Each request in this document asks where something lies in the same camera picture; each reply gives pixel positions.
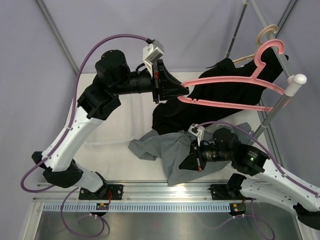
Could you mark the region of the grey shirt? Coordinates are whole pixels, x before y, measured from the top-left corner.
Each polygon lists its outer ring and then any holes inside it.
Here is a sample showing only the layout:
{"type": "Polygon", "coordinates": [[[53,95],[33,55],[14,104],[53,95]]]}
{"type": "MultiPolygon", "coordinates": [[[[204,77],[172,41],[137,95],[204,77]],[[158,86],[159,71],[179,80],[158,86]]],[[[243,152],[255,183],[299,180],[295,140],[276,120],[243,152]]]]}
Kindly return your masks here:
{"type": "Polygon", "coordinates": [[[167,185],[174,186],[213,174],[229,164],[228,161],[209,162],[200,172],[179,169],[179,165],[190,152],[191,142],[195,139],[194,135],[185,130],[160,135],[153,129],[141,138],[133,139],[129,143],[128,149],[141,160],[162,159],[167,185]]]}

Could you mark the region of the pink plastic hanger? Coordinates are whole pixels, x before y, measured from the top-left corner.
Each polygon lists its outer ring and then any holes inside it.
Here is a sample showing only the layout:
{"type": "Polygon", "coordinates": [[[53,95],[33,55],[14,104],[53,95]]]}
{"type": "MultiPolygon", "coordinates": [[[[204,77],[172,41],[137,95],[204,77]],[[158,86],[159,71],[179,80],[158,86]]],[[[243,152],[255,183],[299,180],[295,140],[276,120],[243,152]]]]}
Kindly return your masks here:
{"type": "MultiPolygon", "coordinates": [[[[261,71],[266,66],[266,63],[262,61],[261,56],[265,50],[271,47],[277,48],[277,53],[282,55],[285,52],[285,44],[279,39],[271,39],[263,43],[254,54],[254,64],[256,65],[255,71],[251,76],[216,76],[216,77],[205,77],[188,80],[182,83],[183,87],[197,86],[203,84],[217,84],[217,83],[241,83],[241,84],[252,84],[267,89],[271,89],[277,92],[280,95],[285,94],[285,90],[281,87],[267,82],[265,80],[259,79],[258,76],[261,71]]],[[[256,106],[256,105],[247,105],[239,103],[230,103],[230,102],[219,102],[219,101],[209,101],[203,99],[192,99],[190,97],[178,96],[177,99],[185,104],[200,105],[207,107],[215,108],[227,108],[227,109],[237,109],[237,110],[247,110],[247,111],[261,111],[261,112],[271,112],[272,107],[266,106],[256,106]]]]}

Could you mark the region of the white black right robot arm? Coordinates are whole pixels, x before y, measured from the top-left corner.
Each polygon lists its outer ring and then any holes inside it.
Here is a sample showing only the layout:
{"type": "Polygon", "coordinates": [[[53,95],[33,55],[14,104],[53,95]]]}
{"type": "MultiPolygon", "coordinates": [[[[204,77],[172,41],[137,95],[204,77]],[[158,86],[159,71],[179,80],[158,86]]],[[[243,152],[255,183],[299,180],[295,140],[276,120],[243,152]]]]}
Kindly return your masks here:
{"type": "Polygon", "coordinates": [[[207,163],[230,162],[234,173],[226,184],[233,199],[257,199],[293,214],[304,225],[320,228],[320,189],[280,166],[266,151],[241,143],[223,127],[213,132],[213,141],[204,140],[205,129],[191,126],[196,137],[190,152],[179,165],[181,170],[201,172],[207,163]]]}

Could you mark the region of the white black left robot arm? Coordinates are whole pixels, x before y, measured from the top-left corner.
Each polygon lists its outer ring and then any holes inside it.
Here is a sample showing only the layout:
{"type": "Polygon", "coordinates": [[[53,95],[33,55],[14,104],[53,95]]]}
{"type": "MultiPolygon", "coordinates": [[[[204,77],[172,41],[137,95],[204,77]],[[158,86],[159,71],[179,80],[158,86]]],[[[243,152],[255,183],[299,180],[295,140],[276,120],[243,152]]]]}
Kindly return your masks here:
{"type": "Polygon", "coordinates": [[[131,72],[120,50],[109,50],[95,64],[97,74],[77,100],[66,126],[44,151],[35,151],[31,158],[44,171],[45,180],[57,187],[77,186],[100,200],[107,195],[107,181],[98,173],[81,167],[74,156],[88,136],[121,105],[119,96],[152,93],[153,101],[184,96],[189,89],[182,86],[157,59],[151,72],[131,72]]]}

